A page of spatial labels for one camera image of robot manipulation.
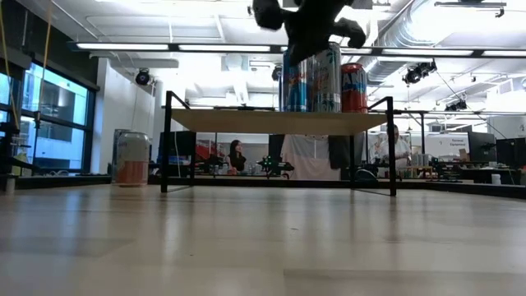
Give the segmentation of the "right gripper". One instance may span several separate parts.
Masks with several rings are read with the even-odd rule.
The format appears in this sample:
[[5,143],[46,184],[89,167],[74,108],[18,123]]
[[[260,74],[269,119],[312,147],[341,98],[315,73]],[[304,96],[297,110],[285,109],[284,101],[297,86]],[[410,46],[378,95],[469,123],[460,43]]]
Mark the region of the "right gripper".
[[366,34],[356,22],[335,18],[348,5],[348,0],[293,0],[295,12],[283,9],[278,0],[252,0],[252,10],[257,25],[277,31],[285,27],[288,36],[288,54],[291,65],[309,58],[307,41],[327,41],[332,35],[348,38],[348,46],[360,49]]

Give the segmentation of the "white Celsius can palm print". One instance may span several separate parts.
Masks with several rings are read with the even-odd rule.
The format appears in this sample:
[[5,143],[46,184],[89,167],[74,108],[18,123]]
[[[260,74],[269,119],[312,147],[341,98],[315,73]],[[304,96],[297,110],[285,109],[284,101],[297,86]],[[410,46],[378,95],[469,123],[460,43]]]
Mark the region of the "white Celsius can palm print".
[[329,47],[314,57],[312,85],[314,112],[341,112],[340,59],[340,46],[335,42],[329,42]]

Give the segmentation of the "white Celsius Peach Vibe can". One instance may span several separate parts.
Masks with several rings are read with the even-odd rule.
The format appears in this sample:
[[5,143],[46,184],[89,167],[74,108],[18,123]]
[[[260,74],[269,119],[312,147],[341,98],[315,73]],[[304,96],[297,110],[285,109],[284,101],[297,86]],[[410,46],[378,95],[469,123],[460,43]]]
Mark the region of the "white Celsius Peach Vibe can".
[[313,111],[314,57],[307,60],[307,111]]

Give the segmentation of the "red Fanta can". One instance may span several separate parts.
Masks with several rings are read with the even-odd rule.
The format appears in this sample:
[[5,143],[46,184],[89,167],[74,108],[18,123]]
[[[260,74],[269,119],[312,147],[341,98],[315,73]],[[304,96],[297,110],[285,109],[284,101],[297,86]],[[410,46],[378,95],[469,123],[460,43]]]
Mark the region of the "red Fanta can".
[[367,113],[367,73],[362,64],[341,66],[341,105],[343,113]]

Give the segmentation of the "white orange beverage can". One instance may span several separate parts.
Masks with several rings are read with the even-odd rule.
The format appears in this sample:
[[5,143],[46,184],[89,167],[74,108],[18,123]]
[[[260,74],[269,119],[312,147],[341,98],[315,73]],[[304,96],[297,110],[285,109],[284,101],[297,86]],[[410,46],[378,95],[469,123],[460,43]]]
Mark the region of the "white orange beverage can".
[[119,187],[142,187],[148,183],[150,141],[143,132],[124,132],[118,139],[114,183]]

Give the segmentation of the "white hanging cloth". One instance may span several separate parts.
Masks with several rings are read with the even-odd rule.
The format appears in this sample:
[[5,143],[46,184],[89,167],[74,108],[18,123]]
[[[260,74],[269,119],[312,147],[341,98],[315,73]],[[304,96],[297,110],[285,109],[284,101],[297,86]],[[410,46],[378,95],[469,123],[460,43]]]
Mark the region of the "white hanging cloth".
[[291,180],[340,180],[340,169],[330,167],[328,136],[285,135],[281,157],[294,167]]

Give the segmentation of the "background robot green lights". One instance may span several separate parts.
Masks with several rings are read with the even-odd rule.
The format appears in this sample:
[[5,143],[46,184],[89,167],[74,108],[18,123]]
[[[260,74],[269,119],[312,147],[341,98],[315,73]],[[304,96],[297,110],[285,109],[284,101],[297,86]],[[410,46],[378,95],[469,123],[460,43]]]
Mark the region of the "background robot green lights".
[[267,178],[285,177],[286,179],[290,179],[290,173],[295,170],[289,162],[282,162],[280,158],[273,159],[270,155],[263,157],[262,160],[257,163],[261,166]]

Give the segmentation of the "person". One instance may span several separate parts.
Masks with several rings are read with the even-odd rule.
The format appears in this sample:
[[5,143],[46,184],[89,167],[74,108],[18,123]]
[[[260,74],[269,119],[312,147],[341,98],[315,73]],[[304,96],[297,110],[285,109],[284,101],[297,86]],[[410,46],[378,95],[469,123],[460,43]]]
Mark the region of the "person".
[[242,143],[239,140],[231,142],[226,161],[229,174],[239,174],[245,169],[246,158],[242,154]]
[[[397,169],[404,168],[408,165],[408,159],[411,155],[411,150],[408,143],[399,135],[399,129],[394,126],[394,157],[395,167]],[[380,158],[384,161],[389,160],[389,139],[381,143]]]

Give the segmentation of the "black computer monitor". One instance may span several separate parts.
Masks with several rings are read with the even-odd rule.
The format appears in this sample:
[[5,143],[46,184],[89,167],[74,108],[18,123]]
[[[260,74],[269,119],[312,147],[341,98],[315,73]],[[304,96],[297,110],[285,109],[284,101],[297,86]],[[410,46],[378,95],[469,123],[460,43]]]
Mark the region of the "black computer monitor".
[[195,133],[190,131],[169,133],[169,163],[178,164],[191,160],[196,140]]
[[496,137],[493,134],[468,132],[468,148],[472,162],[496,162]]
[[526,167],[526,137],[497,140],[496,158],[513,169]]

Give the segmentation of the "overhead light bar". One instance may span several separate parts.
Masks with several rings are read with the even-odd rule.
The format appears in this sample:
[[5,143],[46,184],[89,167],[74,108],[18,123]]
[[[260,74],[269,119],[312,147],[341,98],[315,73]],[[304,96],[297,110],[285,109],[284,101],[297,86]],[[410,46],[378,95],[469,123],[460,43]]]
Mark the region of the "overhead light bar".
[[[160,52],[160,53],[263,53],[279,54],[288,48],[275,44],[159,44],[159,43],[87,43],[68,42],[72,51],[109,52]],[[526,49],[450,49],[450,48],[390,48],[363,47],[352,49],[342,47],[341,53],[350,56],[370,57],[411,57],[411,58],[493,58],[526,59]]]

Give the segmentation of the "white sign board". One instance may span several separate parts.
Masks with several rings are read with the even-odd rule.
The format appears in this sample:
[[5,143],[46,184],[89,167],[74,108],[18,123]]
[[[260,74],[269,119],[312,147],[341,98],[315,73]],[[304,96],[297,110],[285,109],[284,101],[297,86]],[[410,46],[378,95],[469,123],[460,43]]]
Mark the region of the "white sign board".
[[460,151],[469,151],[467,133],[431,134],[425,137],[425,151],[436,158],[460,157]]

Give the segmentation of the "large glass window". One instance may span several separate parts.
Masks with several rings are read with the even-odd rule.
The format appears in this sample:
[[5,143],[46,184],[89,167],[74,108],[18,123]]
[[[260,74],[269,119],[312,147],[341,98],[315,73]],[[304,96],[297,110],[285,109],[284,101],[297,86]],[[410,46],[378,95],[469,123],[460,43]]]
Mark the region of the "large glass window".
[[0,70],[0,123],[19,128],[7,152],[41,174],[89,171],[94,108],[94,91],[38,63]]

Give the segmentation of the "wooden shelf black frame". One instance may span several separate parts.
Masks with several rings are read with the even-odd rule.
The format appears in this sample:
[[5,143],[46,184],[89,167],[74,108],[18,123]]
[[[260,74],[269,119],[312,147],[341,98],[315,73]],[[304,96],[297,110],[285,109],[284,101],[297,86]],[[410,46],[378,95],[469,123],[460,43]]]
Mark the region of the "wooden shelf black frame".
[[349,139],[349,188],[355,190],[356,164],[354,137],[369,128],[386,123],[389,141],[389,196],[397,195],[395,168],[394,99],[386,96],[372,105],[386,104],[383,114],[374,113],[298,113],[246,110],[191,109],[173,91],[165,92],[164,137],[161,161],[161,192],[168,192],[169,133],[174,120],[191,132],[328,135]]

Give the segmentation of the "silver ventilation duct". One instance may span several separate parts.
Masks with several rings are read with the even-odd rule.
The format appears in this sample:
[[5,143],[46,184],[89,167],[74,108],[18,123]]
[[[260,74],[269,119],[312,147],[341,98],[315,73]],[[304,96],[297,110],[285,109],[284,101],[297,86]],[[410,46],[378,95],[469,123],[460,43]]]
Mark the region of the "silver ventilation duct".
[[[437,2],[454,0],[410,0],[394,21],[382,29],[374,45],[385,48],[436,47],[459,25],[461,9],[437,6]],[[381,83],[406,64],[415,64],[419,58],[362,57],[371,83]]]

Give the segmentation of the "black aluminium rail frame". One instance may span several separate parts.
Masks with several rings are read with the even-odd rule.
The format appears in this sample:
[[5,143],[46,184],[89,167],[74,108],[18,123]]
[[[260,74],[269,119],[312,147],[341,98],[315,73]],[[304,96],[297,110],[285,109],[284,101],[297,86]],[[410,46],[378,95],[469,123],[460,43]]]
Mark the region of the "black aluminium rail frame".
[[[17,178],[15,188],[18,190],[44,189],[56,187],[79,187],[103,185],[111,183],[109,176],[63,176],[63,177],[30,177]],[[516,185],[492,185],[479,183],[445,183],[428,181],[402,181],[394,185],[389,182],[351,183],[350,181],[296,181],[286,179],[266,178],[169,178],[165,186],[168,192],[174,192],[185,187],[276,187],[276,188],[315,188],[315,189],[352,189],[372,192],[386,190],[391,194],[391,188],[396,190],[428,190],[438,192],[453,192],[490,197],[505,197],[526,200],[526,187]]]

